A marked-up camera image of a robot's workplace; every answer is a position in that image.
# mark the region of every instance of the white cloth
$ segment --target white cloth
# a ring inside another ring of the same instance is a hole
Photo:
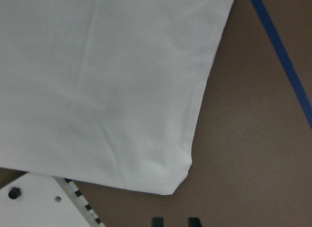
[[[233,0],[0,0],[0,166],[171,194]]]

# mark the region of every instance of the blue stripe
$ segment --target blue stripe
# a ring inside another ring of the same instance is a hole
[[[312,106],[262,0],[251,0],[312,128]]]

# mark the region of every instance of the black and white striped edge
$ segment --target black and white striped edge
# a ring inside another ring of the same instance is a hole
[[[92,209],[88,201],[85,199],[85,197],[82,195],[81,191],[78,189],[76,184],[67,178],[64,178],[64,180],[68,183],[68,185],[71,187],[71,189],[74,191],[74,193],[77,195],[77,197],[80,199],[80,201],[83,203],[83,205],[86,207],[88,212],[93,216],[95,221],[98,223],[98,226],[105,227],[102,220],[98,217],[98,215],[95,213],[95,211]]]

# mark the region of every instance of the blue tape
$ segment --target blue tape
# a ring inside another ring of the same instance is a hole
[[[251,0],[312,128],[312,105],[262,0]]]

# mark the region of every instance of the black knob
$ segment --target black knob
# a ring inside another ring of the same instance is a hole
[[[17,199],[21,195],[21,189],[18,187],[13,187],[8,195],[10,199]]]

